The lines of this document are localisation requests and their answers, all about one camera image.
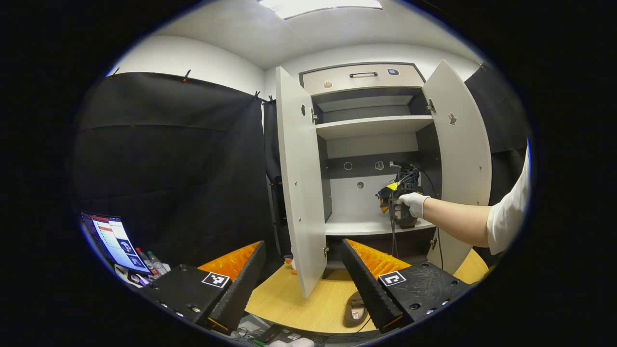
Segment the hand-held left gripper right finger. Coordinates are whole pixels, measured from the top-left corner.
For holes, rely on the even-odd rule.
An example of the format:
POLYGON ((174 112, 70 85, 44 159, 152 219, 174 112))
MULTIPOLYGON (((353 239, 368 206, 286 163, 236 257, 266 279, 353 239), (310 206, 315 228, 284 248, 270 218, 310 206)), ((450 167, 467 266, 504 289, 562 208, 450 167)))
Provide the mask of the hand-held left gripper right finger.
POLYGON ((341 258, 384 334, 436 314, 471 288, 428 261, 410 265, 349 239, 342 241, 341 258))

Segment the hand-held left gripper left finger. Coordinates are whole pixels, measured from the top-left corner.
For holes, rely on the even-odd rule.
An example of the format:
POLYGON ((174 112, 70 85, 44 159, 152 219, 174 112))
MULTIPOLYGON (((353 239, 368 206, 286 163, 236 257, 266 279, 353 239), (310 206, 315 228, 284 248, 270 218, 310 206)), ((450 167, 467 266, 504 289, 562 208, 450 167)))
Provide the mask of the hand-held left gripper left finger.
POLYGON ((200 267, 180 264, 143 286, 140 294, 185 321, 230 335, 240 324, 265 260, 260 240, 200 267))

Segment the brown fuzzy shoe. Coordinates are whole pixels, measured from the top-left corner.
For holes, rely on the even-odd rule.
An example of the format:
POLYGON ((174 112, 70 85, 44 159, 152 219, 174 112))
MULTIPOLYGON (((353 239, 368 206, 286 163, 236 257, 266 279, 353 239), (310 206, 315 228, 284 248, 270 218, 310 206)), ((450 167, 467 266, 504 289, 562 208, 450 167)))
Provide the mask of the brown fuzzy shoe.
POLYGON ((364 323, 367 316, 368 310, 361 294, 355 292, 350 295, 345 305, 343 325, 348 328, 357 327, 364 323))

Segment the white cabinet door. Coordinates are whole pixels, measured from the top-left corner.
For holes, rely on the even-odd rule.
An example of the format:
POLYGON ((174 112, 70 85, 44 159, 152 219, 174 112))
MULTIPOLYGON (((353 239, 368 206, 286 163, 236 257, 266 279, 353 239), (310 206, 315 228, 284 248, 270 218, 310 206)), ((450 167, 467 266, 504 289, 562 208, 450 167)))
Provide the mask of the white cabinet door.
POLYGON ((474 97, 445 60, 436 66, 422 92, 437 142, 422 149, 425 192, 434 199, 487 206, 492 183, 491 149, 474 97))
POLYGON ((275 70, 282 186, 291 251, 303 298, 327 264, 321 164, 313 101, 282 67, 275 70))

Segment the grey white shoe cabinet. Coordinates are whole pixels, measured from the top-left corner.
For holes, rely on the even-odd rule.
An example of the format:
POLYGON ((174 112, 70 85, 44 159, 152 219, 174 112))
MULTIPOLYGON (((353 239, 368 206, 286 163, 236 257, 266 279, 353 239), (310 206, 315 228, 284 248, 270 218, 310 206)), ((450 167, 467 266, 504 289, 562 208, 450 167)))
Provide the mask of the grey white shoe cabinet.
POLYGON ((408 261, 424 259, 435 248, 435 228, 417 220, 414 228, 401 229, 381 212, 376 197, 399 171, 390 161, 413 164, 423 187, 422 149, 437 142, 419 68, 412 62, 357 62, 306 70, 299 81, 316 109, 328 250, 324 276, 343 267, 339 248, 346 238, 408 261))

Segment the plastic bottle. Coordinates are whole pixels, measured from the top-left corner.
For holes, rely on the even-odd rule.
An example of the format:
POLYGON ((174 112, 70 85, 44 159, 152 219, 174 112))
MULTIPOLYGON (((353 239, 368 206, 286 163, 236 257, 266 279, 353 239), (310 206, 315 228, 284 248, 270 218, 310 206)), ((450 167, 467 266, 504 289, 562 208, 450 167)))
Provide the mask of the plastic bottle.
POLYGON ((154 277, 154 279, 158 279, 160 277, 159 271, 154 267, 152 261, 148 258, 148 256, 139 247, 136 247, 136 252, 137 255, 139 255, 139 257, 141 258, 141 261, 143 261, 143 263, 146 265, 146 267, 152 274, 152 277, 154 277))
POLYGON ((156 270, 157 274, 164 275, 168 273, 168 270, 165 268, 163 263, 160 261, 160 259, 158 259, 154 255, 152 251, 148 251, 146 254, 148 255, 148 258, 150 259, 150 261, 152 262, 152 265, 154 266, 154 269, 156 270))

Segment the white shirt sleeve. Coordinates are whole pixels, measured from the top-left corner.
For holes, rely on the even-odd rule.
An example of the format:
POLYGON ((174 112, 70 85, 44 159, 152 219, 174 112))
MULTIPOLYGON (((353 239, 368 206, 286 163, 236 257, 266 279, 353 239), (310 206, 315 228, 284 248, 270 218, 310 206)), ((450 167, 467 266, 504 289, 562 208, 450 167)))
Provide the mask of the white shirt sleeve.
POLYGON ((491 255, 505 251, 518 234, 526 216, 531 196, 530 152, 526 148, 525 160, 516 184, 500 202, 491 206, 486 222, 487 240, 491 255))

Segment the open laptop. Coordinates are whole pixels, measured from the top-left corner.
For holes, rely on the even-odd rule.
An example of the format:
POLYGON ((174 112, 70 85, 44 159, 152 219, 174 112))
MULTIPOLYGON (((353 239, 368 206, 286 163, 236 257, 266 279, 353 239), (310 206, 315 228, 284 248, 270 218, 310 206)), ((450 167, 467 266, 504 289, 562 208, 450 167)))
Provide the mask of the open laptop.
POLYGON ((80 213, 87 231, 108 261, 143 275, 150 274, 129 240, 121 218, 87 211, 80 213))

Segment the black backdrop cloth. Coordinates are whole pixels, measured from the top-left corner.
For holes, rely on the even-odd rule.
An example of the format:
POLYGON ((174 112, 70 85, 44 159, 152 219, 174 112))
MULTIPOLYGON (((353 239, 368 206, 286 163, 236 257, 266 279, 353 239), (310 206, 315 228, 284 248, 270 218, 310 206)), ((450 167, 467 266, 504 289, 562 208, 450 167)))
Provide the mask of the black backdrop cloth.
MULTIPOLYGON (((272 100, 202 80, 132 72, 90 92, 71 153, 77 213, 118 216, 171 267, 202 266, 252 242, 269 265, 292 254, 272 100)), ((470 247, 433 232, 426 257, 453 274, 470 247)))

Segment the large ceiling light panel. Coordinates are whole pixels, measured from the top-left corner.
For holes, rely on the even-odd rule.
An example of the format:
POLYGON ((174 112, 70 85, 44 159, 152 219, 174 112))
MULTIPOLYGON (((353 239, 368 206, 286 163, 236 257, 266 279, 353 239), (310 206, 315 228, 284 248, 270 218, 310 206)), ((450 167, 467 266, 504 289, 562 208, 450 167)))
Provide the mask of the large ceiling light panel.
POLYGON ((344 7, 381 10, 379 0, 256 0, 258 4, 287 20, 307 13, 344 7))

